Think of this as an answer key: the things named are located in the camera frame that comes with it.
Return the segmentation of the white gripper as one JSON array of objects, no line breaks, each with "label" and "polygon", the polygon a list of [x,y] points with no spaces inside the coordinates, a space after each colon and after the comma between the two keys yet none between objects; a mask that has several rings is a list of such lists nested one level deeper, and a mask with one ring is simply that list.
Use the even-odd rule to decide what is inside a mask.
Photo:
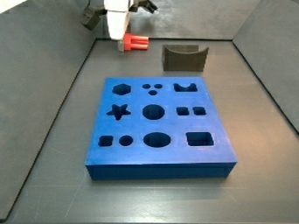
[{"label": "white gripper", "polygon": [[107,10],[107,28],[110,37],[118,40],[118,50],[126,51],[125,37],[130,21],[130,8],[134,0],[105,0]]}]

